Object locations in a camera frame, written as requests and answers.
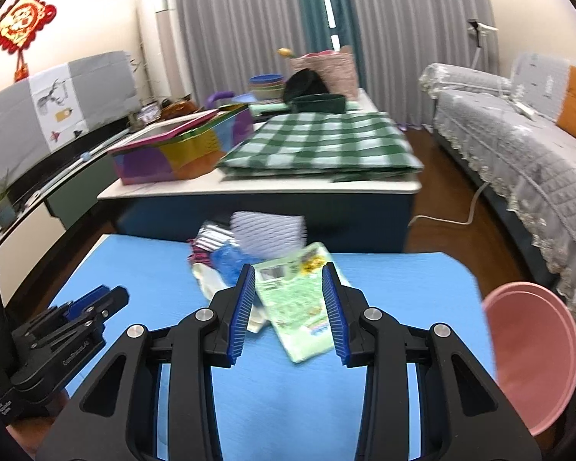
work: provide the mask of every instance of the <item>plaid tablecloth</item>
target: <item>plaid tablecloth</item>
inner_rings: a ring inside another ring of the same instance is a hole
[[[386,113],[275,116],[218,163],[229,176],[334,174],[379,179],[418,172],[422,163]]]

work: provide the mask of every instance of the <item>red chinese knot decoration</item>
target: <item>red chinese knot decoration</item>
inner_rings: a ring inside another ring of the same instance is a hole
[[[37,31],[56,16],[57,9],[41,0],[15,0],[0,16],[0,46],[9,54],[18,53],[15,81],[28,77],[23,50],[30,47]]]

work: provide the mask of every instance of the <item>light green snack bag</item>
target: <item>light green snack bag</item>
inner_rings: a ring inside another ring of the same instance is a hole
[[[313,243],[289,256],[254,266],[258,296],[293,362],[333,348],[322,290],[323,266],[330,261],[324,245]],[[347,286],[341,273],[339,277]]]

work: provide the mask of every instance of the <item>blue tabletop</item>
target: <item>blue tabletop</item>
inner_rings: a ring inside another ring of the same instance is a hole
[[[185,243],[112,235],[84,261],[58,294],[57,304],[98,285],[121,285],[127,307],[106,324],[105,350],[131,324],[150,330],[177,324],[207,300],[192,276]],[[443,253],[333,254],[370,305],[402,324],[429,328],[445,322],[494,375],[495,364],[480,292],[472,274]],[[97,355],[67,386],[72,394],[100,359]],[[162,375],[158,457],[167,459],[166,397]],[[225,461],[352,461],[356,449],[365,369],[346,369],[334,351],[293,364],[272,327],[248,333],[231,369],[213,369],[217,423]],[[418,387],[410,382],[410,459],[419,456]]]

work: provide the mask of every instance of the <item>white air conditioner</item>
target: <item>white air conditioner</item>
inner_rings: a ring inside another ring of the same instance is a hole
[[[152,95],[178,101],[192,93],[175,0],[139,0],[139,24]]]

